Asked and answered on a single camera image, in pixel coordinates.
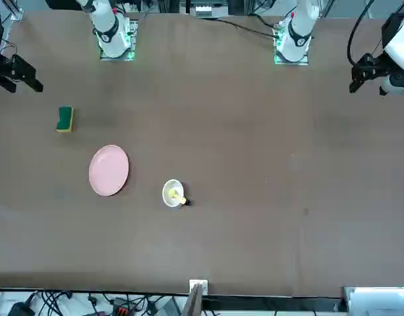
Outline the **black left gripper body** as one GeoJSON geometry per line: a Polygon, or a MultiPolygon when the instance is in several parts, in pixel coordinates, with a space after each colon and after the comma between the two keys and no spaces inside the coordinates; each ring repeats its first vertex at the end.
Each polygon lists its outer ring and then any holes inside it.
{"type": "Polygon", "coordinates": [[[373,80],[388,75],[388,56],[381,53],[373,57],[371,53],[362,56],[362,75],[364,80],[373,80]]]}

